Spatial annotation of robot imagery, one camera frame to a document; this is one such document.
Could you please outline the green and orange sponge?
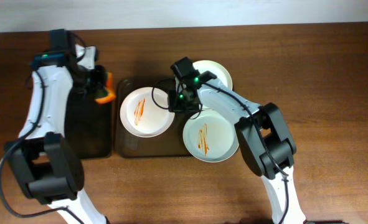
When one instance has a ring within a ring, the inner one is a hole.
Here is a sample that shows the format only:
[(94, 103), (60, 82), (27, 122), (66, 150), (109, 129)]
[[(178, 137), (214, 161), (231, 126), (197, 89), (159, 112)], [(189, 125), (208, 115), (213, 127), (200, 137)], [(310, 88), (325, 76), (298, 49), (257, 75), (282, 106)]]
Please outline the green and orange sponge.
[(95, 92), (95, 101), (98, 104), (106, 104), (112, 102), (116, 98), (113, 89), (113, 75), (110, 72), (106, 73), (106, 84)]

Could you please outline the white plate with ketchup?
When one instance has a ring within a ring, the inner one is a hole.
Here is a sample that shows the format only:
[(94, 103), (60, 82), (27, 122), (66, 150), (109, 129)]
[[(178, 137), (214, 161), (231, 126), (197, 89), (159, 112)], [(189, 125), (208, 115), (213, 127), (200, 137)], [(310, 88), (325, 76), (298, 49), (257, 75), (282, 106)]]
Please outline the white plate with ketchup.
[(167, 93), (153, 87), (132, 91), (120, 107), (120, 121), (131, 134), (151, 138), (165, 132), (174, 121), (167, 107)]

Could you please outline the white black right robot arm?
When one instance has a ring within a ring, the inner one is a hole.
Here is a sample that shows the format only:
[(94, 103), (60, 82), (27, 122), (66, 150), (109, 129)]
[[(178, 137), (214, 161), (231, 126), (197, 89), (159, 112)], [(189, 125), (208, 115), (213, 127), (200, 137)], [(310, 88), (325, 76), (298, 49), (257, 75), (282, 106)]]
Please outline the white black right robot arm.
[(176, 81), (168, 93), (173, 113), (213, 109), (233, 124), (248, 168), (262, 178), (274, 223), (306, 223), (294, 184), (296, 144), (277, 105), (264, 106), (229, 89), (209, 70), (200, 72), (184, 57), (171, 65)]

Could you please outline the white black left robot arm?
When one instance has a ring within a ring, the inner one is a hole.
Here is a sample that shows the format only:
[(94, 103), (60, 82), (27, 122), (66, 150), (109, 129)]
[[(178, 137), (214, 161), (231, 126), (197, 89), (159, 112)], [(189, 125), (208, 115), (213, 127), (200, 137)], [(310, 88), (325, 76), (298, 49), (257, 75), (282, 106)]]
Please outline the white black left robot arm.
[(67, 223), (107, 223), (84, 189), (82, 160), (111, 151), (113, 77), (97, 64), (98, 49), (65, 29), (31, 62), (32, 96), (18, 138), (4, 146), (26, 198)]

